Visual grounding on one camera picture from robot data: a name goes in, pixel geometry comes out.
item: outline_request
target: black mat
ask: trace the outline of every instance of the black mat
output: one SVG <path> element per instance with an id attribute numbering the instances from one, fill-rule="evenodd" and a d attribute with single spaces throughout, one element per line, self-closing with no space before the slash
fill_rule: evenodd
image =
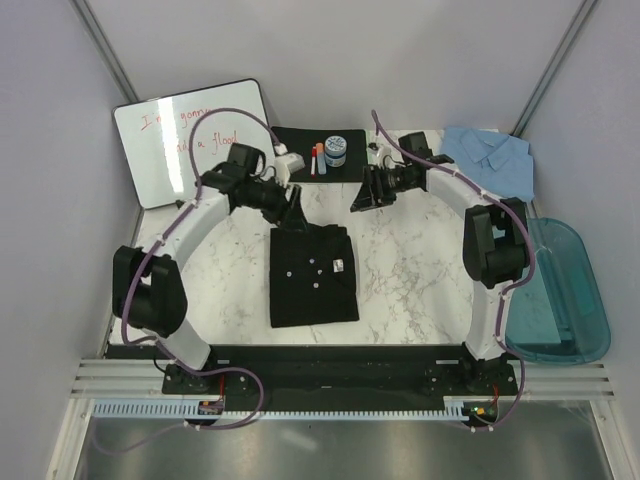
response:
<path id="1" fill-rule="evenodd" d="M 304 158 L 305 168 L 291 176 L 292 182 L 302 183 L 359 183 L 362 168 L 367 165 L 367 136 L 364 130 L 305 130 L 302 128 L 273 127 L 273 132 L 290 152 Z M 316 143 L 332 135 L 340 135 L 347 141 L 347 161 L 341 167 L 327 165 L 327 174 L 311 176 L 311 149 Z"/>
<path id="2" fill-rule="evenodd" d="M 346 228 L 271 229 L 269 313 L 273 328 L 358 320 L 355 259 Z"/>

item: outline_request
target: teal container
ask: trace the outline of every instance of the teal container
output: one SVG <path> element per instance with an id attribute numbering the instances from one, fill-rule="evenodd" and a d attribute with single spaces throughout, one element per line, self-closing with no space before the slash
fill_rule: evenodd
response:
<path id="1" fill-rule="evenodd" d="M 601 359 L 611 331 L 578 233 L 550 218 L 529 219 L 536 251 L 533 279 L 513 293 L 507 345 L 525 360 L 580 365 Z"/>

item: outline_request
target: folded blue shirt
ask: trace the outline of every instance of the folded blue shirt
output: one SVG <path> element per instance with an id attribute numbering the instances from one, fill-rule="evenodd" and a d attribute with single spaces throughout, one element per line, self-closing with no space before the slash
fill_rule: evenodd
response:
<path id="1" fill-rule="evenodd" d="M 533 157 L 529 142 L 505 133 L 449 127 L 441 152 L 462 173 L 485 190 L 501 197 L 533 200 Z"/>

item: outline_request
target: white marble tabletop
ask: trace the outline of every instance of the white marble tabletop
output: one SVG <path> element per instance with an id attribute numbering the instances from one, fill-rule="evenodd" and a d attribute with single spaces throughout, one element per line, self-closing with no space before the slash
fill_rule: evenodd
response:
<path id="1" fill-rule="evenodd" d="M 394 136 L 405 132 L 393 132 Z M 438 152 L 439 131 L 426 131 Z M 393 153 L 396 160 L 400 157 Z M 271 328 L 269 230 L 259 212 L 239 208 L 196 249 L 182 272 L 188 318 L 212 344 L 450 344 L 466 337 L 472 288 L 462 264 L 463 222 L 421 190 L 383 209 L 350 213 L 360 184 L 305 184 L 302 206 L 317 225 L 347 228 L 358 268 L 360 320 Z M 139 240 L 157 234 L 175 207 L 144 213 Z M 130 337 L 137 338 L 132 329 Z M 121 344 L 120 320 L 110 337 Z"/>

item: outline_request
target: gray wall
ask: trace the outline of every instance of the gray wall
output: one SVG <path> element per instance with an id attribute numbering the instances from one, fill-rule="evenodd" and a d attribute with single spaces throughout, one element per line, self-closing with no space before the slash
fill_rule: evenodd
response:
<path id="1" fill-rule="evenodd" d="M 88 0 L 141 98 L 255 77 L 276 124 L 510 130 L 580 0 Z"/>
<path id="2" fill-rule="evenodd" d="M 542 212 L 582 236 L 612 328 L 606 356 L 640 449 L 640 2 L 602 2 L 526 133 Z"/>
<path id="3" fill-rule="evenodd" d="M 124 100 L 67 0 L 0 2 L 0 65 L 0 465 L 34 480 L 137 201 L 111 121 Z"/>

